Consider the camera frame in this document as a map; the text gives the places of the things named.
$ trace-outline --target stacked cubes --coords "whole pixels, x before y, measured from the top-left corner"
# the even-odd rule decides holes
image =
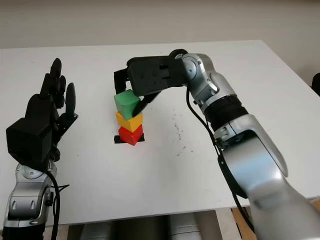
[[[132,90],[121,92],[114,96],[114,101],[118,112],[115,114],[119,128],[120,139],[128,144],[136,145],[143,135],[142,128],[143,115],[133,117],[133,111],[140,102],[140,98],[135,96]]]

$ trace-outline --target red cube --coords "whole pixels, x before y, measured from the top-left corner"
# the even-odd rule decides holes
[[[120,135],[120,139],[128,144],[131,144],[132,146],[136,145],[136,143],[144,133],[142,124],[134,132],[125,129],[123,126],[119,128],[118,132]]]

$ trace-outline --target dirt speck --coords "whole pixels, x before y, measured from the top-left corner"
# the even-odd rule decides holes
[[[174,123],[174,126],[176,128],[176,134],[179,136],[179,140],[181,140],[181,133],[180,133],[179,127],[176,122]]]

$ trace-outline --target cable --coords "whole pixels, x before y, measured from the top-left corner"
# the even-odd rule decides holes
[[[190,98],[189,98],[189,95],[190,95],[190,90],[189,90],[189,86],[186,87],[186,96],[185,96],[185,99],[186,99],[186,104],[188,106],[188,108],[190,109],[190,111],[193,113],[193,115],[195,115],[195,117],[202,123],[202,125],[205,127],[205,129],[207,130],[207,132],[209,133],[210,135],[210,138],[211,138],[211,141],[212,141],[212,144],[214,146],[214,149],[215,149],[215,152],[216,154],[219,156],[219,149],[217,147],[217,144],[216,144],[216,141],[215,141],[215,137],[213,135],[213,133],[211,132],[210,128],[209,128],[209,125],[206,125],[205,121],[196,113],[196,111],[192,108],[191,104],[190,104]]]
[[[244,208],[240,205],[240,202],[238,200],[238,197],[235,193],[232,192],[232,197],[235,201],[235,204],[236,204],[236,207],[239,209],[243,219],[245,220],[246,224],[249,226],[249,228],[251,229],[251,231],[253,233],[255,233],[255,228],[254,228],[254,225],[252,224],[252,222],[250,221],[249,219],[249,216],[246,214]]]
[[[208,124],[208,120],[207,118],[205,119],[206,120],[206,123],[205,121],[196,113],[196,111],[191,107],[191,104],[190,104],[190,98],[189,98],[189,95],[190,95],[190,90],[189,90],[189,86],[187,85],[186,87],[186,104],[188,106],[188,108],[190,109],[190,111],[193,113],[193,115],[202,123],[202,125],[205,127],[205,129],[208,131],[209,135],[210,135],[210,138],[211,138],[211,141],[212,141],[212,144],[214,146],[214,149],[216,151],[216,154],[219,156],[219,155],[222,155],[222,150],[217,146],[217,143],[216,143],[216,139],[215,139],[215,136],[214,134],[211,132],[210,128],[209,128],[209,124]],[[252,230],[253,233],[255,233],[255,229],[254,229],[254,226],[252,224],[252,222],[250,221],[248,215],[245,213],[243,207],[240,205],[240,202],[238,200],[238,197],[237,195],[231,190],[231,193],[232,193],[232,196],[233,196],[233,199],[235,201],[235,204],[236,204],[236,207],[239,209],[243,219],[245,220],[246,224],[249,226],[249,228]]]
[[[56,213],[55,213],[55,216],[53,218],[53,227],[52,227],[52,233],[51,233],[51,240],[56,240],[56,237],[57,237],[57,234],[58,234],[58,224],[59,224],[59,216],[60,216],[60,192],[59,192],[58,183],[57,183],[55,177],[51,174],[51,172],[46,170],[44,173],[47,174],[47,176],[51,179],[53,187],[54,187],[54,191],[55,191]]]
[[[61,186],[58,186],[59,188],[59,193],[61,193],[61,191],[67,187],[69,187],[70,184],[66,184],[66,185],[61,185]],[[56,216],[56,202],[57,202],[57,198],[56,196],[54,197],[53,199],[53,204],[52,204],[52,210],[53,210],[53,217]]]

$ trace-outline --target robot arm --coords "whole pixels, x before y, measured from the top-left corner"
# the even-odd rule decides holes
[[[187,97],[190,92],[214,131],[210,136],[232,194],[250,202],[258,239],[320,239],[320,214],[288,184],[280,151],[207,55],[178,49],[169,56],[136,57],[114,73],[117,93],[126,89],[126,81],[144,96],[135,114],[162,90],[187,87]]]
[[[75,86],[70,83],[66,89],[61,68],[61,61],[55,59],[50,73],[44,77],[40,94],[30,98],[25,117],[6,129],[8,152],[19,164],[15,170],[16,185],[6,207],[4,240],[43,239],[49,207],[54,203],[52,185],[57,209],[51,239],[56,239],[60,204],[55,180],[55,162],[60,159],[57,144],[78,118],[74,113]],[[59,116],[57,109],[64,105],[65,113]]]

